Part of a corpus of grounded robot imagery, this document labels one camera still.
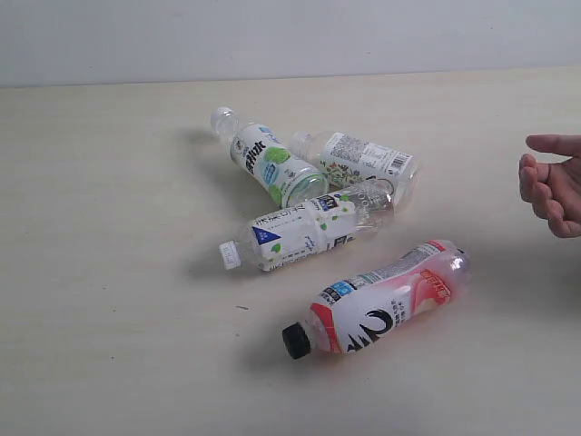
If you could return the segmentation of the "person's open hand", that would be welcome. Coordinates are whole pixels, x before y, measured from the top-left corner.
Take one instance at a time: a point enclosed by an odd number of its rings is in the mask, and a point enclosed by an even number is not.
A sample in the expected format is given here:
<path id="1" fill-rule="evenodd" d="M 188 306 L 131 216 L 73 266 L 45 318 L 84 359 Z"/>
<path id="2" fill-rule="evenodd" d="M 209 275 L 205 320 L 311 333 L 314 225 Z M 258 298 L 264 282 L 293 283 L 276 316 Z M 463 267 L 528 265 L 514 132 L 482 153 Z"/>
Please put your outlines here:
<path id="1" fill-rule="evenodd" d="M 559 238 L 580 235 L 580 137 L 534 134 L 526 139 L 529 149 L 565 156 L 560 163 L 541 163 L 523 154 L 518 166 L 521 199 L 530 203 L 536 217 L 547 221 Z"/>

